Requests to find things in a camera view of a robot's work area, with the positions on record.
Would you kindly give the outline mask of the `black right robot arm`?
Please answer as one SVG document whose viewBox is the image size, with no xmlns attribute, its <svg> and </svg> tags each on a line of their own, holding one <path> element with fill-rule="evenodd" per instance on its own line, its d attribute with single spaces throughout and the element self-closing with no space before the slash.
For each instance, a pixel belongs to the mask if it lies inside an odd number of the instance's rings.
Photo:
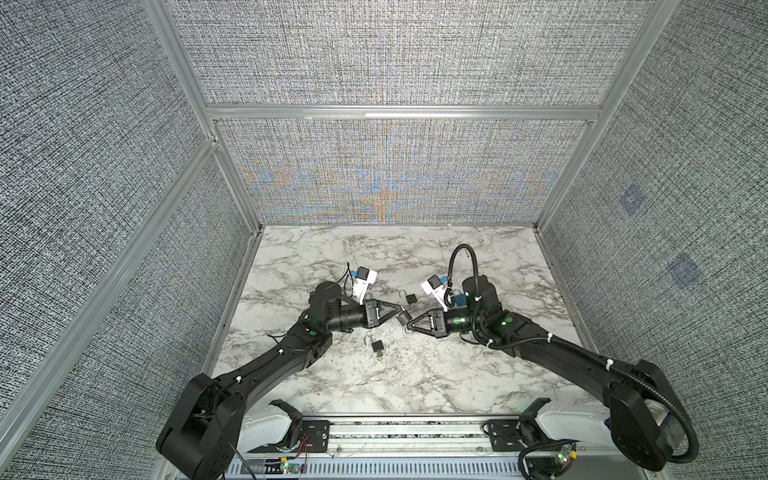
<svg viewBox="0 0 768 480">
<path fill-rule="evenodd" d="M 527 478 L 542 473 L 529 463 L 531 453 L 574 448 L 579 443 L 614 447 L 650 471 L 660 471 L 669 463 L 691 463 L 698 457 L 701 445 L 693 422 L 655 364 L 604 356 L 545 330 L 504 308 L 484 275 L 467 278 L 461 294 L 436 276 L 422 286 L 439 305 L 402 319 L 407 330 L 433 338 L 469 333 L 479 346 L 537 364 L 581 388 L 605 408 L 603 414 L 589 414 L 560 410 L 549 398 L 533 401 L 515 427 L 523 445 L 518 464 Z"/>
</svg>

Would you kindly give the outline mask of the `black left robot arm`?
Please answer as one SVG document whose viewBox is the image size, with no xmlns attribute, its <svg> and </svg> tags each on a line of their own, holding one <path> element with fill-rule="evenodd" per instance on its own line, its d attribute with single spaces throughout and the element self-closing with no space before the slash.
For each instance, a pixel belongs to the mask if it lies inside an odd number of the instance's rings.
<svg viewBox="0 0 768 480">
<path fill-rule="evenodd" d="M 189 381 L 157 440 L 157 452 L 189 479 L 217 479 L 235 457 L 243 419 L 266 393 L 309 368 L 332 345 L 333 333 L 411 320 L 404 306 L 365 298 L 362 303 L 334 282 L 318 284 L 309 307 L 266 353 L 215 378 Z"/>
</svg>

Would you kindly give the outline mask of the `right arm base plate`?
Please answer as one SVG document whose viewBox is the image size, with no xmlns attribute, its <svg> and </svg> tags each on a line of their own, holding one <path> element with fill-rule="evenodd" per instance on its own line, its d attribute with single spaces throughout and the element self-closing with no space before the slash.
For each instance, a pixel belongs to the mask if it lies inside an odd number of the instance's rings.
<svg viewBox="0 0 768 480">
<path fill-rule="evenodd" d="M 519 452 L 537 444 L 540 434 L 530 422 L 518 419 L 488 420 L 481 426 L 493 452 Z"/>
</svg>

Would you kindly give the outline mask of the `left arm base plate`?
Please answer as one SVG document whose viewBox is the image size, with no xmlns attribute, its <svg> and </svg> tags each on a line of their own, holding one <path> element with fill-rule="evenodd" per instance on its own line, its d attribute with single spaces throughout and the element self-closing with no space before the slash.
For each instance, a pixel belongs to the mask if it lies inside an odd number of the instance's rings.
<svg viewBox="0 0 768 480">
<path fill-rule="evenodd" d="M 276 443 L 247 449 L 248 453 L 297 455 L 299 447 L 309 453 L 326 453 L 330 439 L 331 422 L 303 420 L 300 425 L 289 426 L 287 433 Z"/>
</svg>

